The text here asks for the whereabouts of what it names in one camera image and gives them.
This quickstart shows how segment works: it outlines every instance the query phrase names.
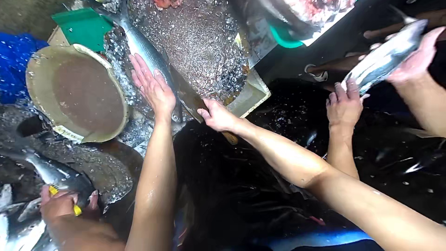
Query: green plastic lid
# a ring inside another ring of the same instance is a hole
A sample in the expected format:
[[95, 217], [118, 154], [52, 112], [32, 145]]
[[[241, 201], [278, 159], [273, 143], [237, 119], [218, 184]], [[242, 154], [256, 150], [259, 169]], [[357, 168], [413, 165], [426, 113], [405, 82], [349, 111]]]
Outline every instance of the green plastic lid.
[[112, 29], [113, 24], [92, 8], [57, 13], [51, 17], [70, 44], [81, 44], [92, 51], [104, 51], [104, 34]]

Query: fish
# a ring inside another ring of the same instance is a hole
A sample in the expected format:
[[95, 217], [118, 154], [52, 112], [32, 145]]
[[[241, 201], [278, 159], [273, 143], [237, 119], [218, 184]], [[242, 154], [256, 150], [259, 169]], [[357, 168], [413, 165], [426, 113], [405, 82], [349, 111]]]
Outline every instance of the fish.
[[95, 11], [99, 15], [109, 17], [124, 29], [131, 54], [139, 54], [144, 59], [152, 73], [155, 69], [158, 69], [161, 72], [166, 83], [172, 89], [177, 99], [175, 109], [172, 113], [172, 120], [177, 123], [182, 122], [182, 106], [174, 88], [175, 85], [173, 84], [173, 78], [169, 70], [170, 64], [168, 63], [169, 58], [166, 52], [163, 51], [162, 54], [158, 52], [153, 44], [138, 30], [137, 27], [132, 24], [132, 21], [130, 21], [130, 17], [128, 16], [127, 0], [122, 0], [120, 5], [121, 10], [119, 13], [111, 13], [110, 11], [106, 11], [101, 8], [95, 8]]
[[344, 78], [341, 86], [347, 90], [347, 82], [356, 82], [359, 94], [364, 95], [372, 86], [386, 80], [421, 43], [421, 34], [427, 19], [418, 20], [403, 16], [406, 26], [378, 49], [367, 55]]
[[12, 203], [12, 187], [10, 184], [4, 184], [0, 192], [0, 211]]
[[0, 250], [6, 250], [8, 242], [8, 226], [9, 220], [6, 213], [0, 213]]
[[297, 247], [337, 246], [360, 240], [373, 240], [361, 230], [321, 231], [300, 234], [290, 238], [261, 240], [273, 251], [291, 251]]
[[78, 193], [77, 206], [80, 209], [84, 209], [90, 203], [90, 195], [95, 191], [95, 188], [84, 172], [80, 173], [31, 148], [24, 148], [21, 151], [2, 148], [0, 149], [0, 155], [31, 163], [43, 181], [57, 190], [69, 190]]
[[51, 239], [49, 231], [46, 230], [31, 251], [56, 251], [57, 249], [55, 241]]
[[20, 224], [8, 231], [6, 251], [30, 251], [45, 232], [46, 224], [41, 218], [30, 223]]
[[39, 214], [40, 211], [40, 203], [42, 202], [42, 198], [37, 198], [35, 200], [30, 201], [25, 208], [23, 209], [22, 213], [17, 218], [18, 222], [23, 222], [29, 217], [32, 217], [33, 215]]

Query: forearm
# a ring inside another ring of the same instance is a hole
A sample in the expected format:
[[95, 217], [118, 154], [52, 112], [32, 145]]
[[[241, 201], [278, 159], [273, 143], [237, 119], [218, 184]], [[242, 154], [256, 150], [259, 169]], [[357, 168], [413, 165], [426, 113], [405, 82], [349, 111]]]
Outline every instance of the forearm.
[[155, 118], [136, 190], [126, 250], [170, 250], [176, 185], [170, 119]]
[[353, 159], [351, 139], [353, 127], [334, 125], [330, 127], [327, 162], [334, 168], [359, 180], [358, 170]]
[[276, 133], [243, 120], [233, 131], [254, 146], [289, 182], [305, 188], [330, 165], [313, 152]]
[[340, 172], [294, 142], [247, 121], [233, 132], [260, 151], [289, 182], [309, 189], [384, 249], [437, 250], [445, 244], [444, 227]]
[[308, 189], [385, 250], [440, 250], [446, 244], [445, 227], [336, 169]]
[[394, 86], [425, 130], [446, 137], [446, 90], [428, 72]]
[[48, 223], [51, 237], [61, 251], [123, 251], [125, 243], [109, 225], [75, 216], [61, 216]]

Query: brown water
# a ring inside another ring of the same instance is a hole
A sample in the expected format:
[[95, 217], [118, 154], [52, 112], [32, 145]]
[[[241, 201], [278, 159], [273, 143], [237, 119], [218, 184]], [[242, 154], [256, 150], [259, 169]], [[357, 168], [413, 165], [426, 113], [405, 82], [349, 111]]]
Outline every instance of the brown water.
[[61, 111], [92, 133], [109, 134], [120, 126], [124, 108], [107, 70], [92, 58], [72, 57], [62, 62], [53, 79]]

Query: hand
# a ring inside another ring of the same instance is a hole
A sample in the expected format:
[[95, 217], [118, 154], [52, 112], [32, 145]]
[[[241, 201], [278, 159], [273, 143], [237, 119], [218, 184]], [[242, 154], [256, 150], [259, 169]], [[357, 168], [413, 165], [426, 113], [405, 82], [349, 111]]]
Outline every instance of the hand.
[[436, 28], [424, 35], [418, 50], [414, 51], [398, 69], [387, 78], [387, 81], [394, 86], [406, 83], [409, 80], [417, 79], [423, 74], [427, 74], [427, 68], [437, 52], [435, 43], [438, 36], [445, 30], [445, 27]]
[[334, 88], [335, 92], [330, 93], [326, 101], [329, 125], [353, 129], [363, 110], [363, 100], [370, 95], [365, 94], [360, 98], [358, 85], [354, 82], [347, 82], [347, 92], [340, 83], [336, 83]]
[[218, 132], [234, 132], [236, 126], [243, 121], [241, 118], [236, 117], [230, 111], [226, 110], [219, 102], [212, 99], [203, 99], [203, 101], [209, 109], [209, 112], [205, 109], [198, 109], [197, 112], [203, 117], [206, 125], [212, 129]]
[[141, 56], [135, 54], [135, 56], [129, 55], [129, 57], [135, 68], [132, 70], [133, 82], [152, 107], [155, 120], [158, 118], [170, 121], [176, 103], [172, 89], [167, 85], [159, 70], [153, 71], [155, 77], [152, 75]]
[[[42, 186], [40, 192], [42, 197], [40, 212], [43, 220], [50, 224], [56, 222], [60, 217], [73, 216], [75, 217], [73, 207], [77, 204], [78, 195], [71, 191], [59, 191], [54, 196], [51, 196], [49, 186]], [[98, 191], [94, 191], [90, 196], [90, 204], [83, 209], [82, 215], [88, 218], [99, 216], [98, 207]]]

